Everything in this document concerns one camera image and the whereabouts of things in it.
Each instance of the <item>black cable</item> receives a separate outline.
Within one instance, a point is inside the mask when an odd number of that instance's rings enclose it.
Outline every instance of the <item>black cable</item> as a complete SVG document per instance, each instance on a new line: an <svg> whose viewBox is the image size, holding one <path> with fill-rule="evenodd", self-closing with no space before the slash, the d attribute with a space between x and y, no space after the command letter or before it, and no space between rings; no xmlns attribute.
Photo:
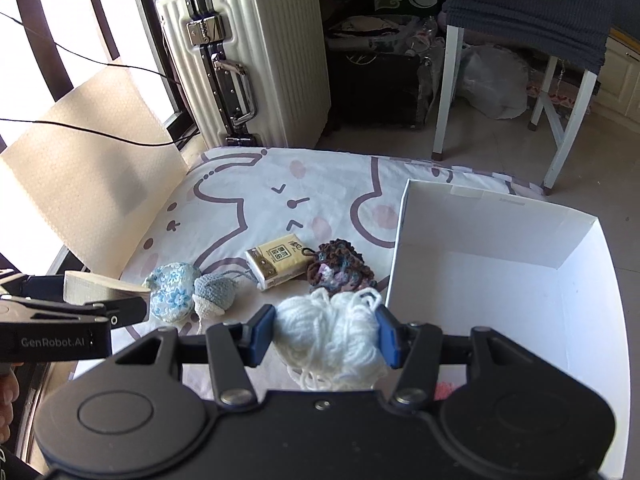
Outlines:
<svg viewBox="0 0 640 480"><path fill-rule="evenodd" d="M164 75L164 74L162 74L160 72L156 72L156 70L151 70L149 68L143 68L141 66L124 65L124 64L120 64L120 63L105 63L103 61L98 61L97 59L91 59L90 57L83 56L82 54L78 54L77 52L74 52L73 50L69 50L66 46L60 45L59 43L57 43L52 38L49 38L48 36L44 36L43 34L40 34L39 32L33 30L32 28L27 27L23 22L21 22L17 18L14 18L13 16L9 16L8 14L5 14L1 10L0 10L0 14L2 14L4 17L9 18L10 20L14 21L18 25L24 27L25 30L28 30L29 32L32 32L36 36L41 37L43 40L47 40L47 41L52 42L55 46L60 47L65 52L68 52L69 54L73 54L74 56L78 56L78 57L81 57L82 59L86 59L87 61L93 61L94 63L98 63L98 64L101 64L101 65L104 65L104 66L120 66L120 67L124 67L124 68L135 68L136 70L144 70L145 72L151 72L152 74L156 74L156 75L159 75L160 77L164 77L165 79L167 79L167 81L171 81L172 83L175 83L178 86L182 86L180 84L180 82L178 82L175 79L173 79L173 78L171 78L169 76L166 76L166 75Z"/></svg>
<svg viewBox="0 0 640 480"><path fill-rule="evenodd" d="M196 135L199 134L198 131L192 133L190 136L185 137L184 139L180 138L180 139L176 139L176 140L171 140L170 142L161 142L159 144L151 144L148 142L137 142L136 140L129 140L129 139L123 139L122 137L116 137L114 135L111 134L105 134L104 132L98 132L97 130L92 130L90 128L83 128L82 126L73 126L71 124L65 124L65 123L58 123L56 121L30 121L27 119L5 119L0 117L0 121L8 121L10 123L32 123L32 124L52 124L53 126L63 126L64 128L71 128L72 130L79 130L80 132L86 132L89 134L95 134L101 137L107 137L108 139L113 139L113 140L119 140L120 142L125 142L127 144L133 144L134 146L145 146L145 147L161 147L161 146L171 146L172 144L175 144L176 142L179 141L183 141L183 140L191 140L193 139L193 137L195 137Z"/></svg>

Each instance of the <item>brown crocheted item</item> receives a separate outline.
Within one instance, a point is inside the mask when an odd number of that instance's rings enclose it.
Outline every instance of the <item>brown crocheted item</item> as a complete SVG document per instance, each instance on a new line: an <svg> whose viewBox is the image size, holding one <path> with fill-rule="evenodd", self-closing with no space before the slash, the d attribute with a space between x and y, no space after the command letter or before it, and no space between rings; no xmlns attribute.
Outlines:
<svg viewBox="0 0 640 480"><path fill-rule="evenodd" d="M362 254L340 238L320 245L313 262L306 268L306 279L311 290L322 286L329 296L377 284L373 271L364 264Z"/></svg>

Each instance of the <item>human hand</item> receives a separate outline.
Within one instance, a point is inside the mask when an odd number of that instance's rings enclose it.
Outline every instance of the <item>human hand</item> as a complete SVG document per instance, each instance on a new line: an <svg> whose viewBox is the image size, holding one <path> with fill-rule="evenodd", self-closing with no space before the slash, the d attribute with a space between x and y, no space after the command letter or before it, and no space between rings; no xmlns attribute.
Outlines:
<svg viewBox="0 0 640 480"><path fill-rule="evenodd" d="M14 420L12 402L18 398L20 387L12 370L6 377L0 378L0 444L9 440L9 424Z"/></svg>

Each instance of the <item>tile floor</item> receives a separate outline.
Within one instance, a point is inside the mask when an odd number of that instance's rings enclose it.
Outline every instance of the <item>tile floor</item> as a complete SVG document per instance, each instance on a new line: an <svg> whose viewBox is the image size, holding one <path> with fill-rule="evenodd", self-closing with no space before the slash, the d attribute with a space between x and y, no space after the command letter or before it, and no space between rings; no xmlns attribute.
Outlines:
<svg viewBox="0 0 640 480"><path fill-rule="evenodd" d="M423 130L344 126L318 149L430 158L436 110ZM488 119L466 101L451 109L443 164L511 174L541 184L556 145L546 118L527 129L530 112L514 120ZM640 478L640 134L601 116L586 116L548 197L600 218L616 267L631 361L631 434L625 479Z"/></svg>

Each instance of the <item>bed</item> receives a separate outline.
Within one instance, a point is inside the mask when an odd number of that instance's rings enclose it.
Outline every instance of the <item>bed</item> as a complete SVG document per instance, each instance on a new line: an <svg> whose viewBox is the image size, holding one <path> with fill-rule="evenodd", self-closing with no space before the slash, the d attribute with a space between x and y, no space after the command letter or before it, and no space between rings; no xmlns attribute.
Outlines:
<svg viewBox="0 0 640 480"><path fill-rule="evenodd" d="M171 262L194 264L203 274L245 270L245 250L293 233L312 248L334 238L350 241L374 271L384 295L399 205L409 178L544 200L538 186L510 176L425 160L285 148L215 148L201 155L174 190L140 240L122 279L142 283L155 267ZM307 292L304 276L266 292L242 280L234 304L220 320L245 321L265 303L278 304ZM113 351L162 325L151 317L115 330ZM181 335L195 334L198 317L191 314L178 329ZM95 364L80 362L76 376ZM248 373L259 397L267 388L298 389L273 346L262 366ZM186 365L183 382L201 397L212 397L207 365Z"/></svg>

